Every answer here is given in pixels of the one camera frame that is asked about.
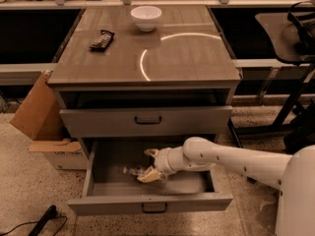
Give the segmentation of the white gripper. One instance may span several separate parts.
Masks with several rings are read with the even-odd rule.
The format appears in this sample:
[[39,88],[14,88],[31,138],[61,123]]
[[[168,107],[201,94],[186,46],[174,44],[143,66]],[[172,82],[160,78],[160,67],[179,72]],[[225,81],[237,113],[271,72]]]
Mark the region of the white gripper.
[[182,147],[149,148],[144,151],[144,154],[155,158],[155,167],[150,166],[139,174],[137,180],[142,183],[152,183],[161,180],[163,175],[175,174],[187,168],[187,158]]

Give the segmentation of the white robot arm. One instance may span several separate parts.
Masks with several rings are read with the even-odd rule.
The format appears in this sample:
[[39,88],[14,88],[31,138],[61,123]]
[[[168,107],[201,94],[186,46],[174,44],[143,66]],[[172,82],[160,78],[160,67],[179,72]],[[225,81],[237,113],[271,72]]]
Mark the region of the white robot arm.
[[293,155],[217,145],[192,137],[181,147],[145,154],[154,164],[138,180],[150,183],[179,171],[204,171],[213,163],[280,191],[276,236],[315,236],[315,146]]

